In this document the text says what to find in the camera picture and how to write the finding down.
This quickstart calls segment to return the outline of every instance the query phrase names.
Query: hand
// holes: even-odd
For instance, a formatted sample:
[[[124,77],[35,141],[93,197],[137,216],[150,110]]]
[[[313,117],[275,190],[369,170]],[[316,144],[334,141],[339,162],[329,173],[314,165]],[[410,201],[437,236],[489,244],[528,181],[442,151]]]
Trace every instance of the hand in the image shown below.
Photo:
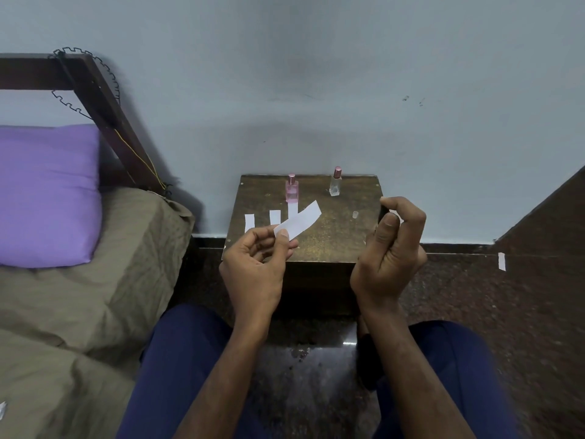
[[[298,247],[298,241],[289,241],[285,229],[275,237],[275,227],[248,230],[225,251],[219,265],[236,314],[236,325],[266,324],[267,328],[280,301],[285,263]]]
[[[366,239],[366,247],[353,268],[350,285],[362,309],[399,310],[399,296],[427,261],[420,236],[427,216],[404,197],[382,197],[389,212]]]

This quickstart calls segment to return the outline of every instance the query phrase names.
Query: light blue wall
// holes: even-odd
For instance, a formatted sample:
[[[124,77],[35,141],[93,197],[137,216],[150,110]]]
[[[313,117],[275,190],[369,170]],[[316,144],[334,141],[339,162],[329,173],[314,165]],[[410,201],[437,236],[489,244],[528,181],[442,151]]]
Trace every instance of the light blue wall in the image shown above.
[[[339,164],[424,209],[425,241],[489,243],[585,164],[584,0],[1,3],[0,52],[112,63],[202,233],[225,234],[240,174]],[[8,91],[0,120],[82,121]]]

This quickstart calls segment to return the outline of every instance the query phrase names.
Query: bed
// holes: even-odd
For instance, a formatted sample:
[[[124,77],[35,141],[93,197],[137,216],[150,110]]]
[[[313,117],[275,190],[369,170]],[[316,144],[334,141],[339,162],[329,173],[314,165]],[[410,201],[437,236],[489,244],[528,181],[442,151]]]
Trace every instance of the bed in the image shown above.
[[[90,263],[0,266],[0,437],[113,437],[194,218],[165,197],[91,55],[0,54],[0,89],[73,90],[122,165],[103,170]]]

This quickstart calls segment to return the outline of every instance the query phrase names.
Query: wooden bed headboard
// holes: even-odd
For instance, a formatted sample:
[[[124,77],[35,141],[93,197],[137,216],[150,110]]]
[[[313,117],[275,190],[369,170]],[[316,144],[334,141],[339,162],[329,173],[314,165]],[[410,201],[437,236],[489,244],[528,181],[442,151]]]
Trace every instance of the wooden bed headboard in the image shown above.
[[[165,194],[166,184],[91,55],[0,54],[0,89],[74,91],[135,186]]]

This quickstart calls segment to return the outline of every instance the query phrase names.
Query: black object in hand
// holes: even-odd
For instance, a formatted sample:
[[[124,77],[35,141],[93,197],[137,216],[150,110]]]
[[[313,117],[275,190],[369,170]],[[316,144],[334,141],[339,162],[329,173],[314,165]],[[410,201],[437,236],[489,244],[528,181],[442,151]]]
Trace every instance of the black object in hand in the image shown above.
[[[378,214],[378,223],[382,220],[382,218],[388,214],[390,210],[386,208],[384,205],[380,205],[380,213]]]

